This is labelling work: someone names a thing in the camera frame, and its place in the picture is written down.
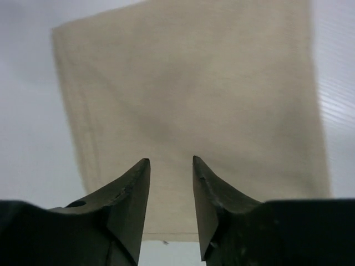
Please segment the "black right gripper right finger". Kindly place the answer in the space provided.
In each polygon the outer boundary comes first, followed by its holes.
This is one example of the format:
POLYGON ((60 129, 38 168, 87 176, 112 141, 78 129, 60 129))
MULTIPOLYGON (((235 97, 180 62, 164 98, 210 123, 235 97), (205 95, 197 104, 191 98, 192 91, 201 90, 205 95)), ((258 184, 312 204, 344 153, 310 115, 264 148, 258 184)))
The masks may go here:
POLYGON ((192 160, 201 259, 207 265, 353 265, 354 200, 259 202, 192 160))

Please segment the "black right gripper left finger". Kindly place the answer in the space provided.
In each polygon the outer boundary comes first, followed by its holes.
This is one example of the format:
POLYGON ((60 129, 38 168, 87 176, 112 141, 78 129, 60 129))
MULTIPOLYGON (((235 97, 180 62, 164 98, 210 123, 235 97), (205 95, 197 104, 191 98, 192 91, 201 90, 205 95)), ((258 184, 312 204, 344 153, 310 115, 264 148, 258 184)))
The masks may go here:
POLYGON ((1 201, 2 265, 137 265, 150 161, 66 207, 1 201))

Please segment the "beige cloth napkin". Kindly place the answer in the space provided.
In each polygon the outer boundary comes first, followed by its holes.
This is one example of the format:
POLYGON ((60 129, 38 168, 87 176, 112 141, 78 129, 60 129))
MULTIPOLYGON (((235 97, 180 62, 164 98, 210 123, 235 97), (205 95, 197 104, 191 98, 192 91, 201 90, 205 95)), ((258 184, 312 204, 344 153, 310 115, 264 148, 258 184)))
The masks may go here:
POLYGON ((151 163, 145 240, 197 241, 192 158, 259 200, 331 195, 310 1, 145 1, 56 27, 85 188, 151 163))

